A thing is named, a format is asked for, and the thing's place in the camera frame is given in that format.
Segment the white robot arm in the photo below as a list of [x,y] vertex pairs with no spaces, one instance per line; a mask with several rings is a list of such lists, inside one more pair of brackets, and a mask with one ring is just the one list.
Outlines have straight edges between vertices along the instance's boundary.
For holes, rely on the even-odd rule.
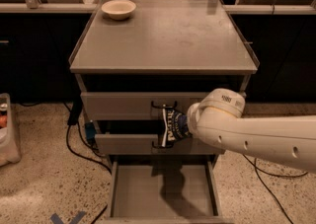
[[187,112],[190,133],[203,143],[316,173],[316,116],[244,118],[245,99],[215,89]]

